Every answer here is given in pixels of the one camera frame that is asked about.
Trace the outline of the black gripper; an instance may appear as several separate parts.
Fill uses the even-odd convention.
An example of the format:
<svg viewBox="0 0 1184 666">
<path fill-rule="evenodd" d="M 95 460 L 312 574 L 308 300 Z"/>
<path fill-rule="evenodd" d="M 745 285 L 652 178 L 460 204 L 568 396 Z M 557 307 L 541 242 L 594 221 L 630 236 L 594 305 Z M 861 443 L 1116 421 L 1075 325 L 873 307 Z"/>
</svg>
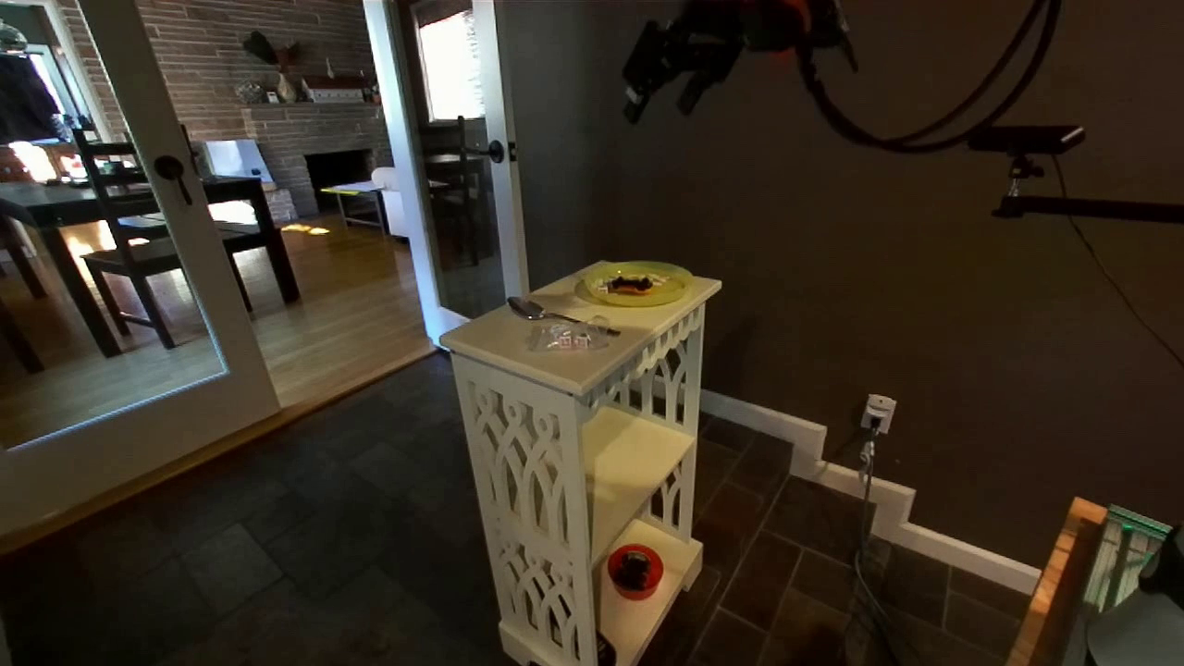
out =
<svg viewBox="0 0 1184 666">
<path fill-rule="evenodd" d="M 669 22 L 648 22 L 623 68 L 630 123 L 639 123 L 652 95 L 685 79 L 678 111 L 693 116 L 704 93 L 730 79 L 745 53 L 740 0 L 685 0 Z"/>
</svg>

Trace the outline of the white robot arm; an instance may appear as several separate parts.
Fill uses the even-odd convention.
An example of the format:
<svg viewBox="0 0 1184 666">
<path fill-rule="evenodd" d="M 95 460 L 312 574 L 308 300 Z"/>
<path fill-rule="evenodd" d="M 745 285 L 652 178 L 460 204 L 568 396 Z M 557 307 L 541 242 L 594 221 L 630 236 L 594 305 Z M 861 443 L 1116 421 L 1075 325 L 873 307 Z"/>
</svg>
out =
<svg viewBox="0 0 1184 666">
<path fill-rule="evenodd" d="M 623 68 L 630 123 L 652 95 L 685 80 L 678 111 L 693 116 L 706 88 L 720 86 L 745 53 L 838 48 L 854 63 L 838 0 L 685 0 L 669 22 L 648 22 Z"/>
</svg>

